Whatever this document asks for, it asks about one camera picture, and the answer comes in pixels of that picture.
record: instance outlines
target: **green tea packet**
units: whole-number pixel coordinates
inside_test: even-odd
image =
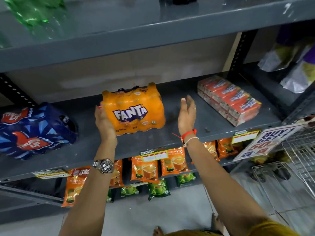
[[[178,187],[191,185],[192,182],[196,179],[195,173],[188,173],[176,176],[176,183]]]
[[[168,190],[165,179],[161,179],[160,183],[148,183],[148,187],[149,187],[149,201],[154,197],[162,198],[162,197],[171,195]]]
[[[139,190],[135,186],[125,186],[121,187],[121,198],[125,198],[126,196],[139,194]]]
[[[111,202],[111,201],[112,201],[112,190],[108,190],[106,202]]]

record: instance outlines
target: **white thread bracelet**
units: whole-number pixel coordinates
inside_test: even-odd
[[[194,139],[194,138],[199,139],[198,137],[189,138],[189,139],[187,140],[187,142],[185,142],[185,144],[183,144],[183,147],[187,147],[187,143],[188,143],[191,139]]]

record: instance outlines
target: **orange plastic bottle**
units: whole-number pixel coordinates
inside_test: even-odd
[[[130,91],[104,91],[102,95],[101,105],[118,136],[162,128],[165,124],[164,107],[155,83]]]

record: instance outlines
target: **watch face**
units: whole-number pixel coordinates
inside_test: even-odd
[[[108,173],[111,171],[113,167],[113,163],[111,160],[109,159],[106,159],[106,160],[103,160],[101,161],[100,163],[100,170],[103,172],[103,173]]]

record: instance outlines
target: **hand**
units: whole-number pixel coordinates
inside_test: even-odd
[[[181,107],[178,116],[178,130],[180,135],[192,131],[196,120],[196,105],[190,95],[180,101]]]
[[[104,109],[101,106],[95,108],[95,123],[100,131],[100,138],[103,143],[117,145],[117,136],[112,123],[108,120]]]

